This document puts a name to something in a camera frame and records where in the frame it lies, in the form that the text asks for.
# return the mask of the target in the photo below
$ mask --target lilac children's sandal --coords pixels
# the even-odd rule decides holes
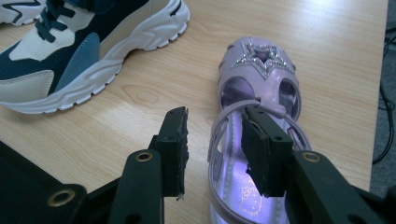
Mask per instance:
[[[219,65],[221,112],[212,126],[208,153],[212,223],[288,223],[284,198],[261,196],[246,173],[241,111],[259,107],[291,137],[293,149],[310,150],[296,123],[301,95],[294,73],[285,51],[268,40],[243,37],[227,48]]]

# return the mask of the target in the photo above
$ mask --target sneaker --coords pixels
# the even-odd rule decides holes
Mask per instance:
[[[128,52],[166,46],[189,19],[182,0],[49,0],[35,28],[0,54],[0,105],[38,114],[82,104]]]
[[[0,23],[16,26],[33,22],[40,18],[45,0],[0,0]]]

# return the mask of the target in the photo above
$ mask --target black cable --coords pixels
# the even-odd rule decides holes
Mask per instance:
[[[393,38],[391,38],[391,39],[389,39],[387,41],[387,44],[384,46],[383,58],[385,58],[385,56],[388,54],[389,44],[391,44],[394,40],[396,40],[396,36],[394,36]],[[392,110],[394,109],[395,104],[392,101],[390,101],[388,99],[388,96],[385,94],[384,88],[382,86],[382,82],[380,82],[380,84],[379,84],[379,91],[381,93],[382,101],[385,104],[385,109],[387,110],[387,114],[388,114],[389,137],[388,137],[387,145],[385,146],[384,150],[381,152],[381,154],[378,157],[373,159],[373,164],[376,164],[376,163],[382,161],[385,158],[385,156],[388,155],[388,153],[390,151],[390,148],[392,146],[392,143],[393,143],[393,138],[394,138],[394,126],[393,126]]]
[[[388,43],[388,42],[389,42],[389,44],[390,44],[390,45],[392,45],[392,44],[393,44],[393,45],[394,45],[394,44],[396,44],[396,43],[393,43],[393,42],[392,42],[392,41],[390,41],[390,40],[391,40],[391,39],[390,39],[389,37],[386,37],[386,36],[385,36],[385,39],[384,39],[384,41],[385,41],[386,43]]]
[[[396,27],[392,27],[392,28],[386,29],[385,30],[385,34],[389,34],[389,33],[392,33],[394,31],[396,31]]]
[[[382,161],[385,156],[388,154],[390,151],[390,148],[393,143],[393,137],[394,137],[394,126],[393,126],[393,116],[392,116],[392,109],[391,109],[391,104],[393,104],[385,94],[384,88],[382,87],[382,83],[379,84],[379,91],[381,92],[382,100],[384,101],[385,108],[387,109],[388,113],[388,122],[389,122],[389,138],[387,145],[385,146],[384,150],[381,152],[381,154],[373,159],[373,164],[376,164],[380,161]]]

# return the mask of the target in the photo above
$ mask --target star decoration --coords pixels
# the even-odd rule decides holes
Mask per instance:
[[[252,65],[267,79],[275,68],[280,68],[294,74],[294,68],[290,67],[279,56],[277,46],[262,46],[254,44],[243,44],[242,48],[245,54],[237,60],[233,67]]]

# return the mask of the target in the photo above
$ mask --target wood grain surface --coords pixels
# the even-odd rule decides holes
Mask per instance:
[[[87,103],[43,115],[0,107],[0,140],[61,182],[92,191],[119,177],[127,156],[148,147],[165,113],[184,105],[190,111],[186,195],[165,200],[165,220],[209,223],[206,153],[219,113],[218,64],[239,37],[262,36],[297,66],[299,123],[313,149],[352,185],[368,189],[387,1],[186,3],[186,32],[163,49],[132,51],[116,79]],[[0,24],[0,50],[32,27]]]

